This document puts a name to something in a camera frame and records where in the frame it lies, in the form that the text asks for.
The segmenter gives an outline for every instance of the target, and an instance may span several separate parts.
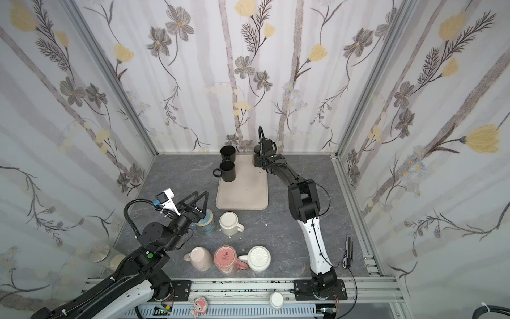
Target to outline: white knob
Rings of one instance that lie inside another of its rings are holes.
[[[284,306],[284,296],[277,291],[273,292],[269,298],[269,304],[274,309],[282,308]]]

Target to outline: beige tray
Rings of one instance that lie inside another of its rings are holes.
[[[236,154],[236,179],[219,179],[216,207],[219,209],[266,209],[268,200],[267,172],[251,163],[251,155]]]

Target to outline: black cable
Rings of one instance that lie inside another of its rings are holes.
[[[148,204],[151,204],[152,206],[154,206],[154,203],[151,202],[150,200],[145,200],[145,199],[142,199],[142,198],[138,198],[138,199],[130,201],[124,207],[124,218],[126,219],[126,221],[129,224],[129,226],[131,226],[131,229],[135,232],[135,235],[137,237],[140,236],[140,232],[138,231],[138,228],[136,227],[136,224],[133,222],[131,217],[129,217],[128,210],[129,210],[129,208],[131,207],[132,204],[138,203],[138,202],[144,202],[144,203],[148,203]]]
[[[496,313],[501,313],[501,314],[510,316],[510,309],[509,308],[500,307],[500,306],[481,306],[481,307],[478,307],[473,312],[473,319],[478,319],[484,313],[489,312],[489,310],[490,310],[490,312],[496,312]]]
[[[138,306],[135,307],[135,312],[138,319],[143,319],[142,314],[140,313],[140,309],[138,309]]]
[[[337,266],[335,267],[335,266],[333,266],[333,265],[332,265],[332,264],[331,264],[331,263],[330,263],[330,262],[326,259],[326,257],[324,257],[324,254],[322,253],[322,250],[321,250],[321,248],[320,248],[319,238],[317,237],[317,232],[315,231],[315,224],[313,223],[313,221],[312,221],[312,228],[314,229],[315,240],[317,241],[317,246],[319,247],[319,253],[320,253],[320,255],[322,256],[322,259],[324,259],[324,260],[328,263],[328,265],[330,265],[330,266],[331,266],[331,267],[333,267],[333,268],[338,268],[338,267],[340,266],[340,264],[344,264],[345,266],[347,266],[347,265],[346,265],[343,261],[339,261],[339,262],[338,262],[338,264],[337,264]],[[341,315],[341,316],[340,316],[340,317],[338,317],[338,318],[344,317],[346,314],[350,313],[350,312],[351,312],[351,310],[352,310],[352,309],[354,308],[354,306],[356,305],[356,301],[358,300],[358,285],[356,284],[356,279],[354,278],[354,274],[353,274],[353,273],[352,273],[352,271],[350,270],[350,267],[347,267],[346,269],[347,269],[347,270],[351,273],[352,279],[353,279],[353,281],[354,281],[354,286],[355,286],[355,288],[356,288],[356,295],[355,295],[355,297],[354,297],[354,303],[352,304],[352,307],[349,309],[349,311],[348,311],[348,312],[346,312],[345,314]]]
[[[298,181],[308,181],[308,180],[304,180],[304,179],[297,179],[297,180]],[[322,187],[320,184],[318,184],[316,182],[312,182],[312,183],[319,186],[320,188],[322,188],[326,192],[326,195],[327,195],[328,204],[327,204],[326,210],[322,214],[319,214],[316,216],[316,217],[320,217],[320,216],[323,216],[324,214],[326,214],[327,211],[329,211],[329,208],[331,207],[331,196],[329,195],[328,191],[324,187]]]
[[[350,267],[347,268],[347,270],[351,273],[352,279],[354,280],[354,287],[356,288],[356,296],[354,297],[354,303],[352,304],[351,308],[345,314],[341,315],[340,317],[337,317],[337,319],[345,317],[348,313],[350,313],[351,310],[356,305],[356,301],[358,300],[358,285],[356,284],[356,279],[354,278],[354,275],[352,274],[352,271],[350,271]]]
[[[75,305],[75,306],[73,306],[73,307],[71,307],[71,308],[69,308],[69,309],[66,309],[66,312],[67,312],[67,313],[71,313],[73,310],[78,309],[78,308],[80,308],[80,307],[82,307],[82,306],[84,306],[84,305],[88,304],[90,301],[94,300],[97,296],[99,296],[100,294],[102,294],[105,290],[107,290],[108,288],[110,288],[110,286],[111,286],[111,285],[113,285],[113,283],[114,283],[115,281],[117,281],[117,279],[118,279],[117,277],[118,277],[118,275],[119,275],[119,272],[120,272],[120,269],[122,268],[122,266],[124,266],[124,264],[126,263],[126,261],[127,261],[128,259],[130,259],[130,258],[131,258],[131,256],[132,256],[135,252],[136,252],[136,250],[135,250],[135,251],[133,251],[132,253],[130,253],[129,255],[125,256],[125,257],[124,257],[124,259],[122,259],[122,260],[121,260],[121,262],[119,263],[119,266],[117,266],[117,269],[115,270],[115,272],[114,272],[114,273],[110,276],[110,277],[111,277],[111,278],[113,278],[114,280],[108,280],[108,281],[106,281],[106,284],[103,284],[103,285],[104,285],[104,287],[101,287],[101,288],[100,288],[100,289],[99,289],[99,290],[98,290],[95,294],[93,294],[92,296],[90,296],[90,297],[89,297],[89,298],[87,298],[86,300],[84,300],[84,301],[80,302],[79,304],[77,304],[77,305]],[[64,314],[63,314],[63,313],[60,313],[60,314],[58,314],[58,315],[54,314],[53,316],[51,316],[51,317],[50,317],[50,319],[57,319],[57,318],[60,318],[60,317],[62,317],[62,316],[64,316]]]

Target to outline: gray countertop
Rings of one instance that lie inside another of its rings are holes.
[[[352,273],[355,276],[367,276],[358,239],[338,184],[333,164],[328,155],[287,155],[288,164],[305,178],[312,178],[322,185],[331,196],[331,207],[325,216],[320,217],[322,236],[331,260],[338,262],[343,257],[345,238],[350,235],[354,242]],[[158,155],[146,177],[139,198],[155,200],[156,194],[166,188],[175,193],[177,202],[193,191],[208,191],[208,208],[214,213],[214,222],[219,228],[219,217],[226,210],[216,208],[218,179],[212,174],[221,161],[219,155]],[[181,250],[169,252],[170,261],[163,270],[170,278],[222,278],[216,266],[206,272],[196,271],[183,256],[194,247],[204,247],[211,254],[224,244],[234,247],[238,255],[245,255],[250,248],[257,245],[266,247],[271,253],[271,264],[264,272],[238,270],[237,278],[278,278],[310,277],[310,258],[303,233],[297,221],[289,212],[287,188],[278,177],[269,174],[269,206],[265,210],[237,210],[246,230],[229,238],[217,231],[210,236],[203,236],[195,231],[193,237]],[[327,207],[327,196],[318,187],[322,211]],[[135,204],[130,213],[137,227],[142,230],[149,222],[158,221],[168,224],[163,217],[147,204]],[[119,235],[115,248],[128,254],[139,247],[133,230],[125,225]],[[339,267],[338,277],[350,277],[348,270]]]

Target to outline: floral wallpaper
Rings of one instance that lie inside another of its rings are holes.
[[[30,317],[97,277],[152,155],[58,3],[0,8],[0,312]]]
[[[418,2],[342,165],[415,318],[507,305],[510,3]]]
[[[400,1],[77,3],[159,152],[334,152]]]

